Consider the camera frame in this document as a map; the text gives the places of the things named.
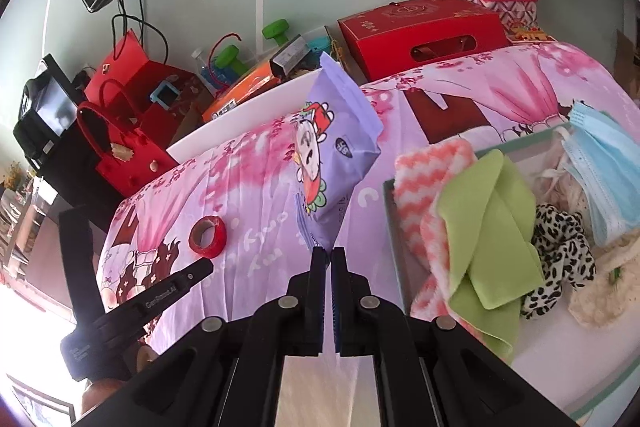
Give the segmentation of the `person's left hand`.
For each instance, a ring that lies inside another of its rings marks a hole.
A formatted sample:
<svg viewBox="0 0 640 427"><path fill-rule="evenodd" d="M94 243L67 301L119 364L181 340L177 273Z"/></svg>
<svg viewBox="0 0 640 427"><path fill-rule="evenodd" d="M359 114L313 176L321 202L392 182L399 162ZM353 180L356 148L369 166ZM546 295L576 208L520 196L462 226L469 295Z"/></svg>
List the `person's left hand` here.
<svg viewBox="0 0 640 427"><path fill-rule="evenodd" d="M139 343L136 353L136 370L134 373L141 373L145 367L158 358L158 354L146 343ZM125 382L114 378L104 378L91 383L82 394L80 403L80 415L84 416L95 407L103 403L116 391L124 387Z"/></svg>

